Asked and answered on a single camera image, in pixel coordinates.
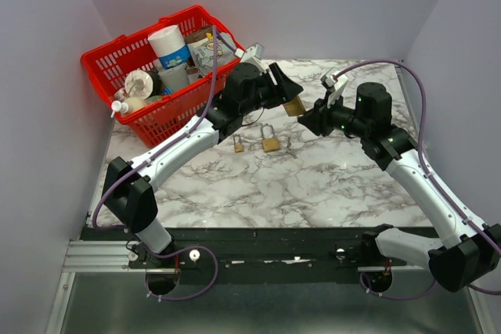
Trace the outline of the small brass padlock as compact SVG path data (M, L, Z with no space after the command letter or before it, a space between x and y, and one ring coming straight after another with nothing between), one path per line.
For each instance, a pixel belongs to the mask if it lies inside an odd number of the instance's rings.
M233 145L234 145L234 152L235 153L242 153L244 151L244 145L242 143L242 139L239 134L233 134L232 135L233 139Z

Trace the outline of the silver key bunch with ring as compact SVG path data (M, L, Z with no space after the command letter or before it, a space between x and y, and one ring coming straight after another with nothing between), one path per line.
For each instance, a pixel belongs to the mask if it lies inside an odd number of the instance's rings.
M287 152L287 154L289 154L292 158L297 159L297 154L295 153L295 151L294 151L294 150L293 150L293 148L292 148L292 142L291 142L291 139L290 139L290 138L288 138L288 139L287 139L286 152Z

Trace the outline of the brass padlock long shackle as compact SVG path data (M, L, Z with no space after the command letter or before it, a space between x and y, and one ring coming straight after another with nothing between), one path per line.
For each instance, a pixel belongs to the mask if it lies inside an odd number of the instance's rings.
M260 127L261 144L265 153L279 151L281 149L280 141L276 136L274 127L271 124L263 124Z

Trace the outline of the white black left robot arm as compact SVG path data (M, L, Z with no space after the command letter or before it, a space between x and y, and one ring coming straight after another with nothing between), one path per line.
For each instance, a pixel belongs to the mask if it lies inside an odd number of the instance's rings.
M154 266L168 266L174 256L173 238L157 218L155 191L192 158L241 128L247 114L284 105L302 91L276 63L265 70L238 63L224 88L182 129L133 160L112 160L101 203L147 247L146 257Z

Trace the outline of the large brass padlock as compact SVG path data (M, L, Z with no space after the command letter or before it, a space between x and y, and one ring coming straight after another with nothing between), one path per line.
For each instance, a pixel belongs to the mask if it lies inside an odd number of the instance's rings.
M288 117L299 117L306 112L305 106L299 95L295 96L289 102L284 103L283 108Z

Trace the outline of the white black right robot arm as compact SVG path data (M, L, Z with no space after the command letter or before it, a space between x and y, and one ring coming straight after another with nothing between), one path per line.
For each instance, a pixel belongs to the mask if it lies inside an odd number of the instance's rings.
M386 258L403 260L427 269L441 287L457 292L497 267L493 246L500 243L500 226L488 226L457 196L437 188L439 176L419 157L412 136L392 123L391 108L386 88L367 82L358 86L354 108L342 99L333 104L318 99L298 122L317 136L340 130L359 138L364 153L410 194L437 233L428 238L382 224L363 235L361 258L371 265Z

